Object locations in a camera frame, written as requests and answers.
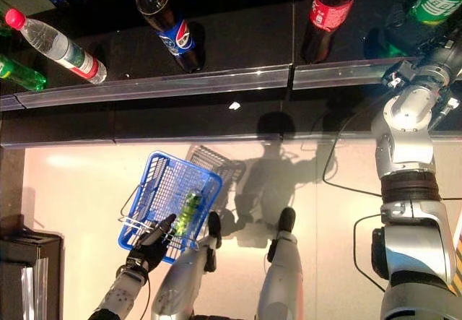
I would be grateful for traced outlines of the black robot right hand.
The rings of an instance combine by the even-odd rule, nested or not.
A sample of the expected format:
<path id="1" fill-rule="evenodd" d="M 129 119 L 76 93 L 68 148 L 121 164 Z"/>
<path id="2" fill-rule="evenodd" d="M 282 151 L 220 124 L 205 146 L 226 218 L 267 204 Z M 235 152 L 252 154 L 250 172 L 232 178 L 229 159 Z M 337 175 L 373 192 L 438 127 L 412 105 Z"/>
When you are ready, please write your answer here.
<path id="1" fill-rule="evenodd" d="M 439 25 L 423 24 L 409 16 L 403 4 L 392 6 L 383 30 L 388 57 L 421 56 L 461 29 L 461 8 Z"/>

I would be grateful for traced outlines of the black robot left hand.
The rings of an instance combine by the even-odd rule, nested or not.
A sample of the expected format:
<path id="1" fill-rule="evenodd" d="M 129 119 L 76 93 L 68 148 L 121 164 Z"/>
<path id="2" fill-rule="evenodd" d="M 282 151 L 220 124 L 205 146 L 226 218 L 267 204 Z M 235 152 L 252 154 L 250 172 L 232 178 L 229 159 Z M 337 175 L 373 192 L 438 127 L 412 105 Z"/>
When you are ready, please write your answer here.
<path id="1" fill-rule="evenodd" d="M 167 253 L 169 233 L 175 219 L 176 215 L 170 214 L 143 233 L 129 252 L 126 267 L 144 274 L 156 268 Z"/>

